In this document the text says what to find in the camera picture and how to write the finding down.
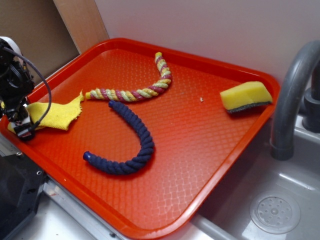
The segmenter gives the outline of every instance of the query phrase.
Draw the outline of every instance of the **navy blue rope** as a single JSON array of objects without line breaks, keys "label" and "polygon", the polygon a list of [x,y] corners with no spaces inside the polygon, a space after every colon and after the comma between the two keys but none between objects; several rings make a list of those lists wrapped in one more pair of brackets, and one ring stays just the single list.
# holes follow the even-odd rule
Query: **navy blue rope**
[{"label": "navy blue rope", "polygon": [[83,159],[95,168],[111,175],[128,175],[142,169],[154,153],[153,138],[141,119],[126,105],[119,101],[109,101],[109,107],[115,110],[136,131],[140,138],[141,149],[137,156],[126,162],[111,161],[94,155],[89,151],[83,154]]}]

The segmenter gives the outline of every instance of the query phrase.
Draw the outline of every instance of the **blue rope end cap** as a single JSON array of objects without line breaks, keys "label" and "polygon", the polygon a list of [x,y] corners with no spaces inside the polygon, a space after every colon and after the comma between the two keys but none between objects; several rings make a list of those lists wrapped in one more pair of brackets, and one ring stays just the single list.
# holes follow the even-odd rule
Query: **blue rope end cap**
[{"label": "blue rope end cap", "polygon": [[83,154],[83,159],[86,160],[86,161],[89,161],[90,158],[92,156],[92,153],[89,152],[89,151],[86,151],[84,154]]},{"label": "blue rope end cap", "polygon": [[108,104],[108,105],[109,105],[109,108],[112,108],[115,103],[116,103],[116,102],[113,101],[113,100],[109,101],[109,104]]}]

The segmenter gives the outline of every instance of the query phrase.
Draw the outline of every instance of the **yellow cloth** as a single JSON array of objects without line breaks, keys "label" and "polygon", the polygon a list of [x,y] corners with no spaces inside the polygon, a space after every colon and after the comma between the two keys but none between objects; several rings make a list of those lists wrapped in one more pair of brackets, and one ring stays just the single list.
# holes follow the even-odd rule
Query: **yellow cloth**
[{"label": "yellow cloth", "polygon": [[[84,100],[82,92],[80,95],[67,104],[52,103],[49,112],[41,121],[39,128],[56,128],[67,131],[69,124],[77,119],[82,112],[80,103]],[[48,107],[48,103],[35,102],[29,104],[26,109],[28,110],[33,123],[39,120]],[[8,129],[15,132],[9,123]]]}]

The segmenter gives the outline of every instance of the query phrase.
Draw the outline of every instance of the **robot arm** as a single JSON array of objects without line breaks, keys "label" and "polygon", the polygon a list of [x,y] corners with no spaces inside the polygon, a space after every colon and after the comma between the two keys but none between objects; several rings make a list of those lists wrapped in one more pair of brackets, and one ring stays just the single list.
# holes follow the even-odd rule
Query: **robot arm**
[{"label": "robot arm", "polygon": [[6,115],[12,128],[22,140],[32,139],[34,130],[40,123],[34,124],[31,121],[24,106],[27,104],[27,95],[35,88],[33,76],[27,68],[26,61],[28,60],[21,55],[18,46],[10,38],[0,37],[0,101],[3,102],[0,118]]}]

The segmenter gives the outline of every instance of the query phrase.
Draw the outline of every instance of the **black device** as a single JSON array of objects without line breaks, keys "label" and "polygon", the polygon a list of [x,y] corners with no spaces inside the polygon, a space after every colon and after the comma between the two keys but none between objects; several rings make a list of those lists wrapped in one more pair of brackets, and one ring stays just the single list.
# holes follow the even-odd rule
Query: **black device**
[{"label": "black device", "polygon": [[0,239],[11,239],[37,213],[44,171],[24,154],[0,156]]}]

